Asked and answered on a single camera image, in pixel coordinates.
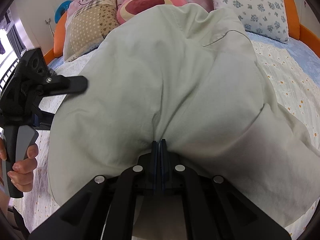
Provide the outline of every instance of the forearm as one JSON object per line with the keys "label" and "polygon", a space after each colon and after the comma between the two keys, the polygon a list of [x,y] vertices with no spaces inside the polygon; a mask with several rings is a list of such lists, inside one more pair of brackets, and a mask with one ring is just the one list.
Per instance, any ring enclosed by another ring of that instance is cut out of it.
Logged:
{"label": "forearm", "polygon": [[8,214],[9,201],[10,201],[10,197],[8,197],[2,190],[0,190],[0,209],[2,210],[3,214],[6,217]]}

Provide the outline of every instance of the blue round object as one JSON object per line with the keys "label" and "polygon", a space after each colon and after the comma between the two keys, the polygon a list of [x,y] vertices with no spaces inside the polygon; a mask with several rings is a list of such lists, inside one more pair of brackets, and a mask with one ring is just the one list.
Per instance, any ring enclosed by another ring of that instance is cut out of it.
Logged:
{"label": "blue round object", "polygon": [[57,9],[56,14],[54,15],[54,21],[58,23],[61,16],[68,11],[69,5],[72,3],[72,1],[65,1],[63,2]]}

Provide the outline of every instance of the gray trigger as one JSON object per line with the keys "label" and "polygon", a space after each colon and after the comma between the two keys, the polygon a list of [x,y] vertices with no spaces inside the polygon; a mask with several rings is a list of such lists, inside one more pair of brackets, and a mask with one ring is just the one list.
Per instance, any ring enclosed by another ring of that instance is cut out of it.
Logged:
{"label": "gray trigger", "polygon": [[22,161],[27,158],[27,149],[29,146],[35,144],[38,136],[38,132],[28,125],[19,127],[15,162]]}

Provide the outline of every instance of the white pillow with blue flowers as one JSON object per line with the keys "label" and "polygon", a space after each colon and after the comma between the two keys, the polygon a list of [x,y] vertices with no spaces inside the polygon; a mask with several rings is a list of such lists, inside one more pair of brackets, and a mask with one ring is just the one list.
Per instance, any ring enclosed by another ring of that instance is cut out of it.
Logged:
{"label": "white pillow with blue flowers", "polygon": [[246,31],[288,43],[283,0],[213,0],[214,9],[232,8]]}

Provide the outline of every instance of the black railing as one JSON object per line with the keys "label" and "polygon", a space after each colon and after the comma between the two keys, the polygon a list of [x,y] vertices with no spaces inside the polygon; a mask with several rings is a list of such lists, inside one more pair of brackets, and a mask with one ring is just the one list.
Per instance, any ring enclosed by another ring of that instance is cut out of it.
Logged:
{"label": "black railing", "polygon": [[10,75],[12,74],[12,72],[14,71],[14,69],[16,68],[17,64],[18,64],[19,60],[15,59],[15,61],[11,64],[11,66],[8,68],[8,70],[6,71],[6,73],[3,75],[3,77],[0,79],[0,94],[2,93],[2,90],[4,88],[5,83],[7,82],[8,78],[10,77]]}

